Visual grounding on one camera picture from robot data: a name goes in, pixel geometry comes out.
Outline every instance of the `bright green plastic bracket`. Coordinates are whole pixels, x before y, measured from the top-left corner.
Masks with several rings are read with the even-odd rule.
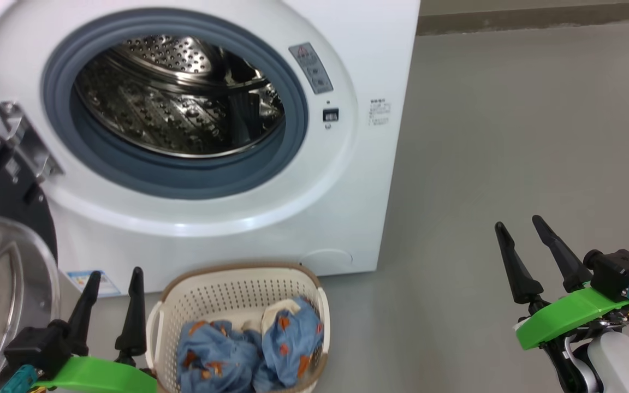
[[[157,393],[157,380],[137,368],[90,356],[71,358],[53,380],[35,385],[85,393]]]
[[[627,305],[629,301],[614,303],[595,289],[580,289],[540,309],[518,328],[516,337],[524,350],[530,350]]]

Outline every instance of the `washing machine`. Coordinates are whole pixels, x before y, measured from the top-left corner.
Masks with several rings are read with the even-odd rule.
[[[0,174],[100,296],[186,271],[373,271],[419,0],[0,0]],[[33,176],[20,176],[22,167]]]

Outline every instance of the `brown basket rim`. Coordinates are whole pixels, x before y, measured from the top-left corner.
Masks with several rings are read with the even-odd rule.
[[[310,269],[300,265],[300,264],[290,264],[287,262],[242,262],[242,263],[238,263],[238,264],[228,264],[228,265],[223,265],[223,266],[212,266],[212,267],[207,267],[207,268],[202,268],[202,269],[196,269],[193,271],[188,271],[187,273],[183,273],[181,276],[178,276],[177,278],[175,278],[171,283],[168,284],[168,286],[164,289],[164,291],[162,292],[162,297],[159,299],[160,302],[164,303],[167,300],[167,297],[169,296],[169,293],[182,281],[184,281],[184,279],[190,278],[190,277],[194,277],[194,276],[201,276],[203,274],[208,274],[208,273],[217,273],[219,271],[230,271],[230,270],[239,270],[239,269],[262,269],[262,268],[275,268],[275,269],[294,269],[294,270],[298,270],[301,271],[304,274],[307,274],[307,276],[312,279],[314,286],[319,288],[322,288],[322,284],[319,281],[319,278],[317,278],[317,276],[315,276],[314,273],[312,273],[312,271],[310,271]],[[329,358],[329,354],[327,353],[322,353],[319,356],[319,363],[317,364],[317,368],[314,369],[314,372],[312,373],[312,376],[310,376],[310,378],[307,380],[307,382],[305,384],[302,385],[296,385],[293,386],[290,389],[285,389],[285,390],[272,390],[269,391],[269,393],[300,393],[301,391],[307,390],[309,388],[311,388],[312,385],[314,385],[315,383],[317,383],[317,380],[319,380],[320,376],[322,376],[322,373],[324,373],[324,368],[327,365],[327,358]],[[159,378],[157,378],[157,385],[159,385],[160,388],[162,388],[162,391],[167,391],[168,390],[166,388],[164,388],[164,386],[162,385],[162,382],[159,381]]]

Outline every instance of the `laundry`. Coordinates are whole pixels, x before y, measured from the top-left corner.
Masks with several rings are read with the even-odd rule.
[[[183,326],[176,352],[182,393],[265,393],[295,386],[322,344],[314,308],[297,297],[270,306],[261,321]]]

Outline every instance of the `basket handle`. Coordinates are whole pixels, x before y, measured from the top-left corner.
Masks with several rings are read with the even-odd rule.
[[[151,370],[155,370],[156,355],[159,355],[159,350],[155,351],[155,348],[159,348],[159,342],[162,339],[162,328],[159,328],[159,334],[157,334],[157,343],[152,345],[152,339],[155,337],[155,330],[157,329],[157,316],[162,316],[163,313],[159,311],[159,307],[163,304],[162,301],[157,301],[150,316],[147,319],[147,351],[145,352],[145,360],[147,360],[147,367]]]
[[[329,320],[329,301],[324,289],[317,288],[319,291],[319,301],[322,303],[322,316],[324,318],[324,343],[322,344],[322,353],[329,353],[329,341],[331,336],[331,321]]]

